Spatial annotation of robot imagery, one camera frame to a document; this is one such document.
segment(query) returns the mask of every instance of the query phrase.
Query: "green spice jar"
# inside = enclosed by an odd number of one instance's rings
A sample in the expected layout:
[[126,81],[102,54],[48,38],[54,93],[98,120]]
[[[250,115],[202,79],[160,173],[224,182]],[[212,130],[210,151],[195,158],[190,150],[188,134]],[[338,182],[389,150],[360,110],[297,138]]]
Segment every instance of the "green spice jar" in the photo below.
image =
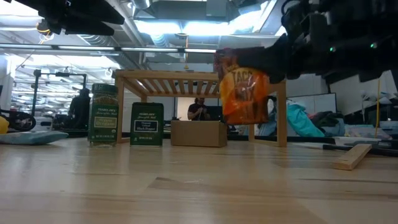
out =
[[108,84],[93,84],[90,101],[90,146],[113,147],[118,136],[118,88]]

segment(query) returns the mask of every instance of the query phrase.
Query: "orange snack bag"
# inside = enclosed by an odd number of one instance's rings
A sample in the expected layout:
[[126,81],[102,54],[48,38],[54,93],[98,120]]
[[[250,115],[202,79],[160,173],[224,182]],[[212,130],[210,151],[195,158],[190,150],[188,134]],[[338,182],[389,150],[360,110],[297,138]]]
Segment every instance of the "orange snack bag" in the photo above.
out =
[[220,97],[226,123],[268,122],[268,76],[253,68],[239,67],[233,51],[217,55],[215,66],[220,79]]

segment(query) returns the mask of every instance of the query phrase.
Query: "wooden tabletop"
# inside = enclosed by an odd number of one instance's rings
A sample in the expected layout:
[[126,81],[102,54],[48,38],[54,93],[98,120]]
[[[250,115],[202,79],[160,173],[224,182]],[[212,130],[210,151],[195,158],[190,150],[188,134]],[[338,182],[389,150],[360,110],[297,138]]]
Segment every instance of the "wooden tabletop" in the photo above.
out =
[[228,147],[0,145],[0,223],[398,223],[398,160]]

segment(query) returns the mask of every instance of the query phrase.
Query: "man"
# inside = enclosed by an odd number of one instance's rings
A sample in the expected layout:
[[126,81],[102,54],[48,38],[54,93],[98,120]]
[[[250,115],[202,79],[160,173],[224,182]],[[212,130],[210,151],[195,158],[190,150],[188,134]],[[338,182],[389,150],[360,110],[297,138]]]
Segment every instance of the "man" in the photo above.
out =
[[210,120],[210,114],[207,113],[204,98],[195,98],[195,103],[188,108],[188,119],[192,121]]
[[88,117],[90,112],[90,91],[87,88],[80,90],[78,97],[72,99],[69,107],[68,115],[73,118],[73,124],[69,128],[75,129],[87,129],[88,127]]

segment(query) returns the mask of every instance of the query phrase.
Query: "spice jar lid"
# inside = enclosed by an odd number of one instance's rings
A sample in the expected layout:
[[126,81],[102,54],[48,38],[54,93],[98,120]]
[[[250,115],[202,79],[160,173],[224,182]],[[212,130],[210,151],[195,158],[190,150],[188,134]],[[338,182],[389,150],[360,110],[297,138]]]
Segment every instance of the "spice jar lid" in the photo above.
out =
[[94,83],[91,89],[93,93],[118,93],[118,88],[114,85]]

